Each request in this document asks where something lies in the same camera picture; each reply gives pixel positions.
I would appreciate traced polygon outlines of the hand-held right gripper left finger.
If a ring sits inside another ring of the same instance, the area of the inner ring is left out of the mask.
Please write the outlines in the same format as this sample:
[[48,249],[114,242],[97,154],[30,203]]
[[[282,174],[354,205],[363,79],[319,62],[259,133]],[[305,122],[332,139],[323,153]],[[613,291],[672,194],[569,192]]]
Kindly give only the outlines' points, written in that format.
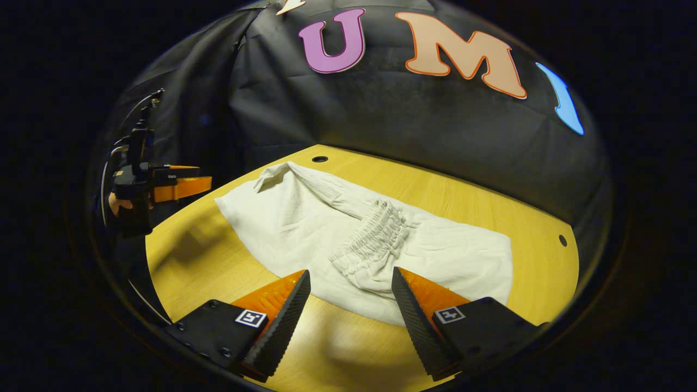
[[231,303],[206,301],[166,332],[227,372],[266,382],[285,355],[310,292],[310,273],[302,269]]

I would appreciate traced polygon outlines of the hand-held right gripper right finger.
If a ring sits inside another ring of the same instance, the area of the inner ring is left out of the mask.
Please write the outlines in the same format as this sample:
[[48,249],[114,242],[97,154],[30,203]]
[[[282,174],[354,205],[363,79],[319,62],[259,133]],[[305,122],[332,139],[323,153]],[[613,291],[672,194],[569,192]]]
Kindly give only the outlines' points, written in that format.
[[495,367],[545,327],[490,296],[470,300],[399,266],[393,269],[392,292],[421,364],[434,381]]

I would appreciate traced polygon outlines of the white jeans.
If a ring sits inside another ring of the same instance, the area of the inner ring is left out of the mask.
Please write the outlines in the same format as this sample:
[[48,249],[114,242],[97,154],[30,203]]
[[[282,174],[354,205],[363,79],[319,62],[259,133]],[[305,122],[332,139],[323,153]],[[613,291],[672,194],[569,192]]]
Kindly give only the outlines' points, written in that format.
[[287,162],[264,169],[216,204],[267,270],[311,276],[311,294],[396,326],[398,266],[464,298],[508,302],[512,242],[480,226],[439,217],[327,172]]

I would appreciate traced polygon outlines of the black backdrop cloth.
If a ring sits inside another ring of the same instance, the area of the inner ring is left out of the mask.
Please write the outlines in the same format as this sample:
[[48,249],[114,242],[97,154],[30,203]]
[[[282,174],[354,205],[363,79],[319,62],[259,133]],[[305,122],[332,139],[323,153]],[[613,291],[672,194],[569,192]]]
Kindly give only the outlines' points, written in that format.
[[174,45],[125,89],[164,89],[150,122],[162,163],[225,183],[315,144],[415,164],[570,224],[580,246],[612,221],[601,134],[577,92],[512,35],[445,0],[307,0],[244,7]]

